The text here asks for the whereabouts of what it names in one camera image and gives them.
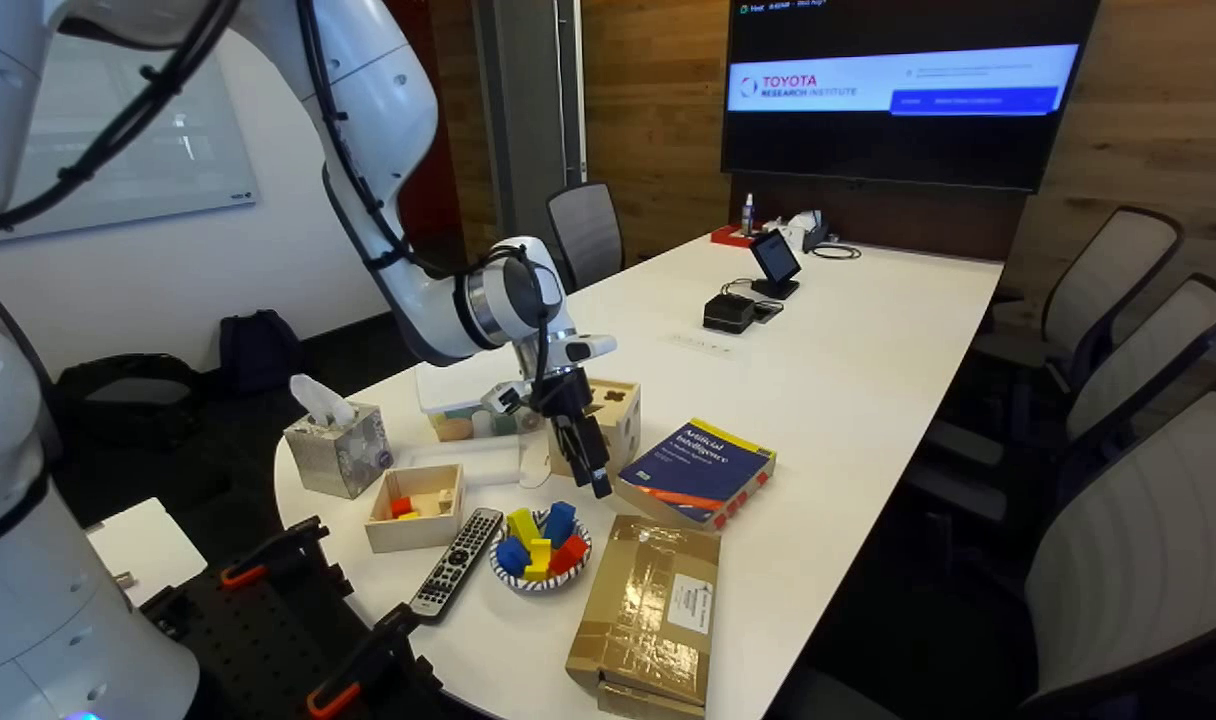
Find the book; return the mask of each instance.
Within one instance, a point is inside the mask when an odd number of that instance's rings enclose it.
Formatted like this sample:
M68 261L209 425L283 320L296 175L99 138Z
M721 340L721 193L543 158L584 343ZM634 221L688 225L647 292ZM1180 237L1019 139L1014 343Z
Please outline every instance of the book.
M768 484L777 453L713 419L688 419L622 468L627 502L663 503L663 516L723 529Z

